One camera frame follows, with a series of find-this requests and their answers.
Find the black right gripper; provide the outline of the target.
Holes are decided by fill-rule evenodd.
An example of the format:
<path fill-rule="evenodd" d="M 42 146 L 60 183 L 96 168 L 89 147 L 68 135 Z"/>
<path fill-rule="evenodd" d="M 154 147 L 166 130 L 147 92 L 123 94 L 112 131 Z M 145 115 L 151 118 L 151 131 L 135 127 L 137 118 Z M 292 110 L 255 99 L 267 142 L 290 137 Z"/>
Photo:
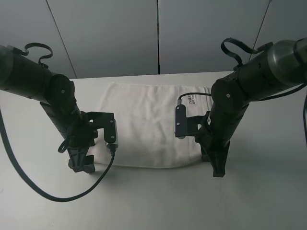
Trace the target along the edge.
<path fill-rule="evenodd" d="M 202 155 L 227 156 L 230 139 L 236 130 L 236 117 L 222 115 L 211 118 L 205 115 L 201 121 L 200 136 L 196 138 L 201 146 Z"/>

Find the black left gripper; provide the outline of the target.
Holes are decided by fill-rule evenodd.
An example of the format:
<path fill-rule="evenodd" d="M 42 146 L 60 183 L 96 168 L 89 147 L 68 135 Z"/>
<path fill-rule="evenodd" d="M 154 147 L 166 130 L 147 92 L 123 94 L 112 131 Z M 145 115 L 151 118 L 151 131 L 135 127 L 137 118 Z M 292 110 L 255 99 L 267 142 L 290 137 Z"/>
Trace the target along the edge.
<path fill-rule="evenodd" d="M 75 172 L 94 173 L 94 155 L 87 156 L 89 147 L 95 145 L 98 131 L 89 118 L 83 118 L 68 127 L 63 149 L 68 150 L 68 166 Z"/>

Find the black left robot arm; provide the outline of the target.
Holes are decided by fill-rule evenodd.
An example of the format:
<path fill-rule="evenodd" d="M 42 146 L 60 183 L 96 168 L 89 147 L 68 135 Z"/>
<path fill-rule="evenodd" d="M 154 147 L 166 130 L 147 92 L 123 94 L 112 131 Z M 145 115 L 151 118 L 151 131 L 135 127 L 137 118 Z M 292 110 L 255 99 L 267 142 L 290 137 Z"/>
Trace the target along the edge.
<path fill-rule="evenodd" d="M 87 113 L 80 111 L 74 83 L 62 74 L 22 56 L 11 47 L 0 47 L 0 89 L 40 102 L 64 141 L 59 153 L 69 154 L 74 172 L 94 173 L 94 157 L 87 152 L 97 136 Z"/>

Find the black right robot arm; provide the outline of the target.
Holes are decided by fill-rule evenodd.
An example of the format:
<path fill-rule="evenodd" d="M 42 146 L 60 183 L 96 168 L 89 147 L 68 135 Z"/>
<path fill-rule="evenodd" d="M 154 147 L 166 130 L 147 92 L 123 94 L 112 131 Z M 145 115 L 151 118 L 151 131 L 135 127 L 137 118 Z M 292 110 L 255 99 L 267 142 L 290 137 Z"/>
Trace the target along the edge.
<path fill-rule="evenodd" d="M 213 105 L 198 141 L 206 160 L 226 157 L 230 139 L 250 102 L 272 100 L 307 85 L 307 40 L 281 40 L 257 49 L 227 38 L 222 51 L 238 64 L 211 88 Z"/>

